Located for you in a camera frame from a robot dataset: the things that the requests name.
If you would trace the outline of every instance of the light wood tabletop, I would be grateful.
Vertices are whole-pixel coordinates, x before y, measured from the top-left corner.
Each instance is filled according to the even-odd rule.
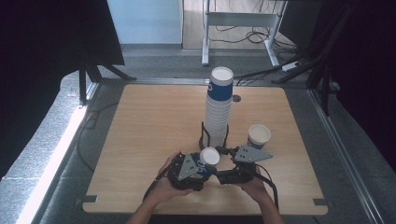
[[[205,120],[207,86],[127,85],[109,129],[84,203],[93,213],[132,213],[175,151],[199,152],[201,122]],[[325,215],[318,180],[307,155],[285,92],[280,88],[233,87],[241,101],[232,104],[227,147],[245,145],[248,128],[264,124],[272,137],[264,150],[274,157],[259,161],[276,184],[283,215]],[[229,156],[221,156],[218,170],[233,168]],[[272,190],[266,186],[270,195]],[[258,215],[259,206],[233,185],[220,185],[215,176],[202,191],[160,204],[155,214]]]

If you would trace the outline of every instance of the light blue wall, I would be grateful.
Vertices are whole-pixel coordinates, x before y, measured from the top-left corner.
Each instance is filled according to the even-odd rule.
[[[121,44],[181,44],[181,0],[107,0]]]

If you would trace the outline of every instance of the forearm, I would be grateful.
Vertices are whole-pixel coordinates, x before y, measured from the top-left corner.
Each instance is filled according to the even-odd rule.
[[[136,209],[134,214],[127,221],[127,224],[147,224],[147,223],[149,223],[151,214],[154,212],[154,209],[157,207],[157,205],[158,205],[157,202],[152,200],[151,197],[148,197]]]
[[[262,220],[265,224],[285,223],[269,194],[263,194],[257,203],[262,211]]]

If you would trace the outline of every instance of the white desk frame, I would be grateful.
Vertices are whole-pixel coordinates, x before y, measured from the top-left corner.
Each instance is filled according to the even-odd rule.
[[[273,50],[274,40],[279,28],[280,20],[283,15],[287,1],[281,1],[281,6],[276,14],[262,13],[239,13],[239,12],[210,12],[210,0],[206,0],[205,6],[205,35],[202,46],[202,65],[209,65],[209,26],[246,26],[246,27],[272,27],[268,40],[264,41],[268,55],[273,66],[279,66],[276,55]]]

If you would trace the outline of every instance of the black fabric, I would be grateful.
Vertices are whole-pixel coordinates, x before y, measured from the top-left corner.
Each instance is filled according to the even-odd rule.
[[[0,176],[46,116],[81,55],[124,64],[106,0],[6,1],[0,7]]]
[[[361,1],[332,55],[338,99],[396,171],[394,4]]]

